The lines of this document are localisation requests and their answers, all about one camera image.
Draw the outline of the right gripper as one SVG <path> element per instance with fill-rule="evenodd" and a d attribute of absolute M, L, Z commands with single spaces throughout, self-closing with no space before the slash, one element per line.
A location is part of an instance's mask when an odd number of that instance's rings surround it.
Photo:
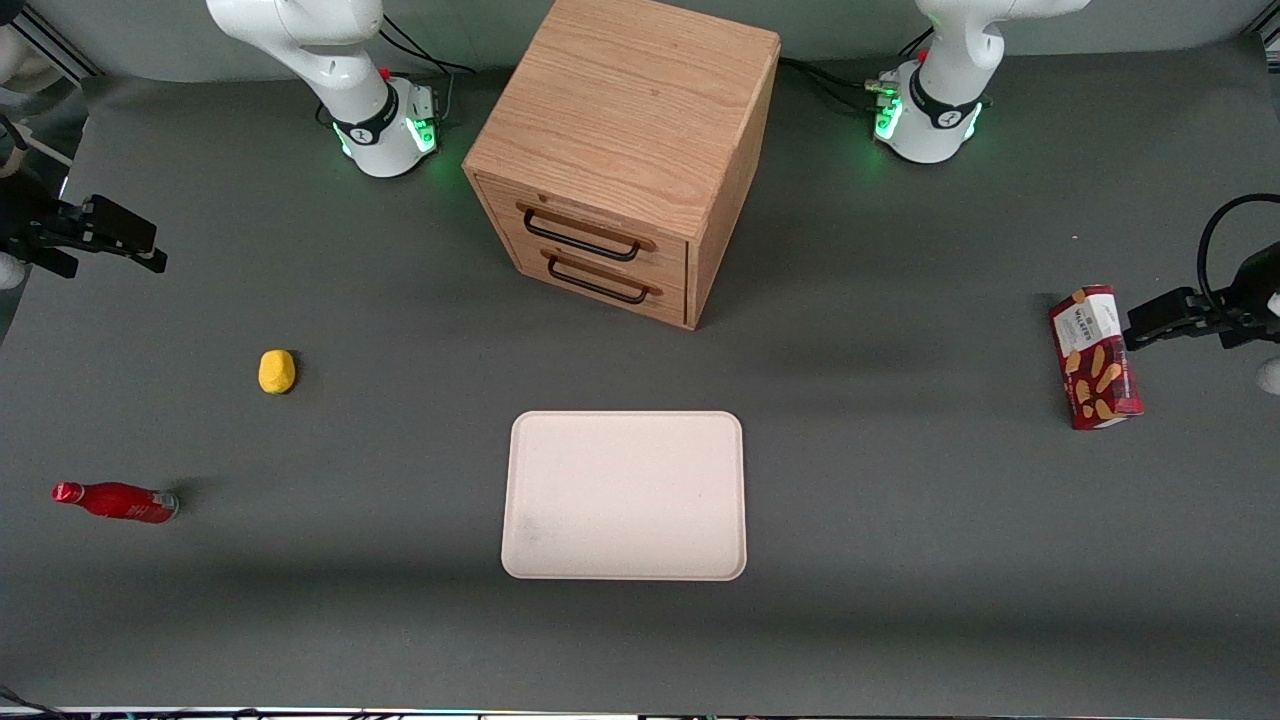
<path fill-rule="evenodd" d="M 129 259 L 152 273 L 166 270 L 168 255 L 156 246 L 156 225 L 120 204 L 92 195 L 83 210 L 55 197 L 42 184 L 4 184 L 3 288 L 22 284 L 33 266 L 76 278 L 79 261 L 63 249 L 78 245 L 83 213 L 84 241 L 91 249 Z"/>

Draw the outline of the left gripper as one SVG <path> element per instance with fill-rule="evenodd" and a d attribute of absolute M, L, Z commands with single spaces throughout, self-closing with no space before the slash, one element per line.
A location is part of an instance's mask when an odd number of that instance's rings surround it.
<path fill-rule="evenodd" d="M 1215 292 L 1226 318 L 1224 350 L 1251 342 L 1279 343 L 1279 242 L 1248 256 L 1231 283 Z M 1216 333 L 1216 311 L 1193 288 L 1175 288 L 1126 311 L 1126 351 L 1162 340 Z"/>

